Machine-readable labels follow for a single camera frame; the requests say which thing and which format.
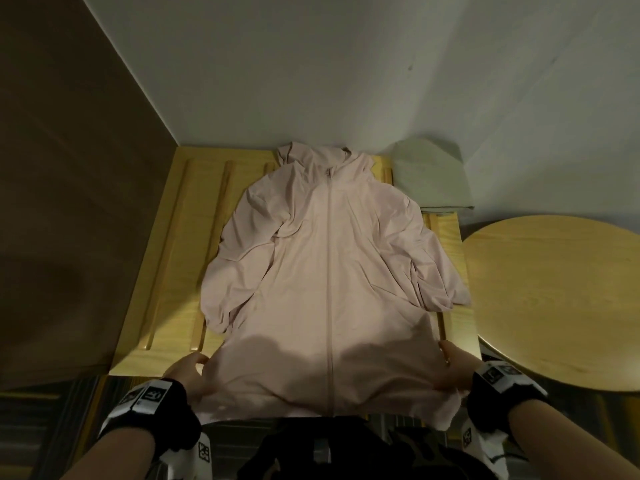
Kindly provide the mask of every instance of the forearm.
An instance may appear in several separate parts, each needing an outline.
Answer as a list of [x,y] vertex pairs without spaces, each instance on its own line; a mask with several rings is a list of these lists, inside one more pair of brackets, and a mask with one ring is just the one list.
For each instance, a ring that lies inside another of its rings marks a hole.
[[514,407],[509,426],[544,479],[640,479],[633,464],[541,401]]
[[148,431],[120,428],[106,434],[61,480],[142,480],[156,443]]

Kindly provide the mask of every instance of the black wrist strap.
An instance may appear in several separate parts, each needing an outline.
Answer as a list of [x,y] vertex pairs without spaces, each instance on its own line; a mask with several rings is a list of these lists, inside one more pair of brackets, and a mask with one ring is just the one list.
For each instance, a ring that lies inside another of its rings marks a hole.
[[533,379],[507,362],[487,362],[474,373],[467,412],[478,430],[492,433],[499,429],[513,440],[509,411],[530,399],[548,404],[547,392]]
[[117,428],[151,433],[156,442],[154,460],[168,449],[193,448],[202,432],[184,386],[173,379],[155,379],[129,391],[104,421],[98,439]]

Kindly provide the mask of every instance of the zipper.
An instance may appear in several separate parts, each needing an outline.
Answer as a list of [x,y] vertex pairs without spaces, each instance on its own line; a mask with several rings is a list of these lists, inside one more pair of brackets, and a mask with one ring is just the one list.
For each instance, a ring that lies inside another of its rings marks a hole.
[[327,370],[327,414],[333,416],[334,391],[333,391],[333,323],[332,323],[332,297],[331,297],[331,169],[326,171],[328,197],[326,213],[326,370]]

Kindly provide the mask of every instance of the brown wall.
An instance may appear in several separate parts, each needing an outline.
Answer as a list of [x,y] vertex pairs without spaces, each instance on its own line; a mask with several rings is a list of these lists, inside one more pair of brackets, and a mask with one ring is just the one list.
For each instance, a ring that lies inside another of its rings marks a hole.
[[0,1],[0,388],[108,370],[175,147],[82,0]]

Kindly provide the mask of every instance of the hooded jacket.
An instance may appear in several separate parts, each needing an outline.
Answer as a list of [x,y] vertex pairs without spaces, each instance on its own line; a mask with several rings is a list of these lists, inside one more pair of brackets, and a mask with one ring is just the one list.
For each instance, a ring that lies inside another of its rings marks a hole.
[[203,280],[207,325],[226,336],[201,421],[391,413],[446,429],[460,396],[432,387],[445,360],[428,312],[470,298],[420,208],[364,153],[278,152]]

